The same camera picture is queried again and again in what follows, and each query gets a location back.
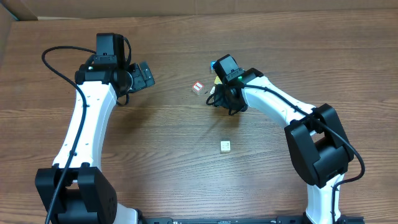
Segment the white dotted wooden block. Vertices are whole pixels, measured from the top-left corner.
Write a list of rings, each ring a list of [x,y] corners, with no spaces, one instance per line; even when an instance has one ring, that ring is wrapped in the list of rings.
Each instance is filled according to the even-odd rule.
[[[229,153],[231,152],[231,142],[230,141],[221,141],[220,142],[220,153]]]

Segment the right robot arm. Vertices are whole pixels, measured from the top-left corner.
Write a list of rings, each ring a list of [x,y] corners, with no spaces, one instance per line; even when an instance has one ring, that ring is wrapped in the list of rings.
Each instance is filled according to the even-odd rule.
[[[229,115],[255,108],[284,129],[295,171],[307,184],[303,223],[346,223],[340,183],[354,153],[333,107],[303,103],[278,89],[259,70],[245,70],[227,54],[211,65],[220,79],[207,104]]]

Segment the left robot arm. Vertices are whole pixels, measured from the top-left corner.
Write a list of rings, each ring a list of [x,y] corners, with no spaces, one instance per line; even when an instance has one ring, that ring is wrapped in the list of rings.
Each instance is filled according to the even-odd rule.
[[[75,79],[76,101],[67,135],[50,168],[39,169],[35,186],[47,211],[46,223],[143,223],[138,209],[118,202],[101,171],[107,124],[119,98],[153,86],[146,62],[131,62],[126,37],[99,33],[96,50],[81,64]]]

